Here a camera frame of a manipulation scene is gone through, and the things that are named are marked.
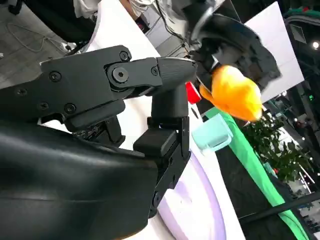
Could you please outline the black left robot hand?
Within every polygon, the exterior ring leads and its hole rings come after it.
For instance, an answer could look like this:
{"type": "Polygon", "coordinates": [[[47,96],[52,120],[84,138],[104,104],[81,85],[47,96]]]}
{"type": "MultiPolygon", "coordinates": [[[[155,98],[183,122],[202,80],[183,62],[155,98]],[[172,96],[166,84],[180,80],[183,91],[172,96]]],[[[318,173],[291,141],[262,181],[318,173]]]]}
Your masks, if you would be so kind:
{"type": "Polygon", "coordinates": [[[230,65],[245,76],[254,79],[258,70],[253,66],[263,48],[254,31],[230,17],[213,13],[200,19],[190,35],[193,47],[191,57],[198,64],[197,76],[203,83],[209,82],[217,67],[230,65]]]}

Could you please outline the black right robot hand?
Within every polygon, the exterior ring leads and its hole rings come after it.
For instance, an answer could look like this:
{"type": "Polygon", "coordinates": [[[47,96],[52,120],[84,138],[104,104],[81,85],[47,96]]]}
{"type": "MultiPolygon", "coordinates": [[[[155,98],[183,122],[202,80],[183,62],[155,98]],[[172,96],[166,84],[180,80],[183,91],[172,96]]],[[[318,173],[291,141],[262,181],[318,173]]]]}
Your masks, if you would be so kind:
{"type": "Polygon", "coordinates": [[[122,46],[48,60],[0,91],[0,237],[114,240],[141,231],[190,157],[197,63],[122,46]]]}

